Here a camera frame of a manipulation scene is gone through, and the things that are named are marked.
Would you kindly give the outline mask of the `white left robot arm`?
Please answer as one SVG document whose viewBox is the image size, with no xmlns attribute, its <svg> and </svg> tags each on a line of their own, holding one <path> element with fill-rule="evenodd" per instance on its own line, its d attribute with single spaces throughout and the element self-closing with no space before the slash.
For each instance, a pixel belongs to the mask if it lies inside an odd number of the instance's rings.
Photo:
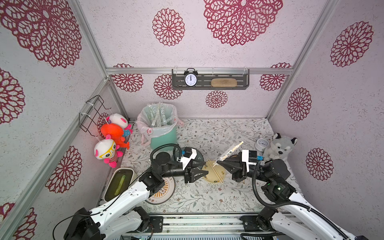
<svg viewBox="0 0 384 240">
<path fill-rule="evenodd" d="M 133 231 L 148 228 L 150 216 L 140 204 L 165 186 L 165 178 L 184 177 L 185 183 L 194 183 L 208 171 L 198 151 L 192 148 L 177 149 L 179 156 L 152 152 L 150 167 L 126 191 L 111 201 L 90 211 L 78 210 L 64 234 L 65 240 L 113 240 Z"/>
</svg>

